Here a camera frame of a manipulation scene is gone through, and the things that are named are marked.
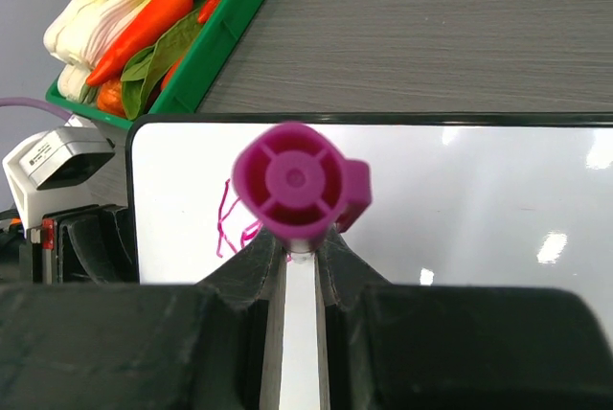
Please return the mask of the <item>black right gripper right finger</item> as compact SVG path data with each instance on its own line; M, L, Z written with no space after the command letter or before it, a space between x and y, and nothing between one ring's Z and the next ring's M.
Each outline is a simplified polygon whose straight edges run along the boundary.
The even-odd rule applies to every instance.
M315 255L325 409L608 409L612 352L556 288L396 285L329 232Z

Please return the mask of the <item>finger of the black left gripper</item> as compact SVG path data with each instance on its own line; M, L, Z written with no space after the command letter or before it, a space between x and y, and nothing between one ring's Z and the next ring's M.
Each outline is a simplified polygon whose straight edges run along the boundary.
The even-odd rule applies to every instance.
M91 205L55 216L57 284L139 281L131 212Z

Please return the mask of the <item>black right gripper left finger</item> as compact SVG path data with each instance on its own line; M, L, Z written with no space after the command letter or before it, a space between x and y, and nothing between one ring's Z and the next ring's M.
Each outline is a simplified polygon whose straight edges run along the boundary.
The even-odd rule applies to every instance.
M276 409L285 263L261 230L194 285L5 285L5 409Z

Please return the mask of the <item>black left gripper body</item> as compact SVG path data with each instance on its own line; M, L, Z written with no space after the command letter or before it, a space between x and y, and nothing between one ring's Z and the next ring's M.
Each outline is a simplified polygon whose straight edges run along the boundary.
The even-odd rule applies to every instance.
M15 209L1 212L1 282L60 285L67 282L60 224L67 211L46 214L27 229Z

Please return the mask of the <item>white marker with purple cap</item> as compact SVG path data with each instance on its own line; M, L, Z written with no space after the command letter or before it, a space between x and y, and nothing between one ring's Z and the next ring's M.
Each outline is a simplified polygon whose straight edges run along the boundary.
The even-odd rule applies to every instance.
M274 125L232 170L238 198L289 254L311 254L330 229L348 231L373 200L370 165L348 159L314 128Z

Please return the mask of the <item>white whiteboard with black frame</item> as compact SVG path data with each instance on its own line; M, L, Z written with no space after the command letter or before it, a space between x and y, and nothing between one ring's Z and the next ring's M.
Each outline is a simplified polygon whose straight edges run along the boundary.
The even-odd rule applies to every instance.
M199 283L265 230L231 176L240 153L278 124L152 115L133 126L126 162L142 284ZM386 280L565 290L593 311L612 352L610 125L419 125L400 117L302 124L370 165L371 205L348 231L329 232ZM289 254L276 241L285 263L276 409L325 409L319 248Z

